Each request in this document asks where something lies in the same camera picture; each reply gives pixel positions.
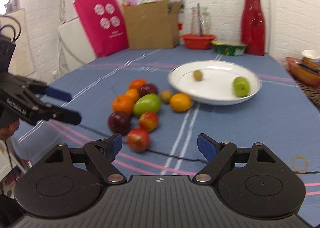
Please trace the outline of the person left hand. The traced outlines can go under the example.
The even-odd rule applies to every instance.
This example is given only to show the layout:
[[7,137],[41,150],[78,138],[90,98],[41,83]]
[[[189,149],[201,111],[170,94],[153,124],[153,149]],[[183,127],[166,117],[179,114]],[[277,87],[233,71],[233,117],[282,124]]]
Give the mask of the person left hand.
[[16,120],[12,122],[8,127],[0,128],[0,139],[3,141],[7,141],[14,133],[18,130],[20,126],[20,121]]

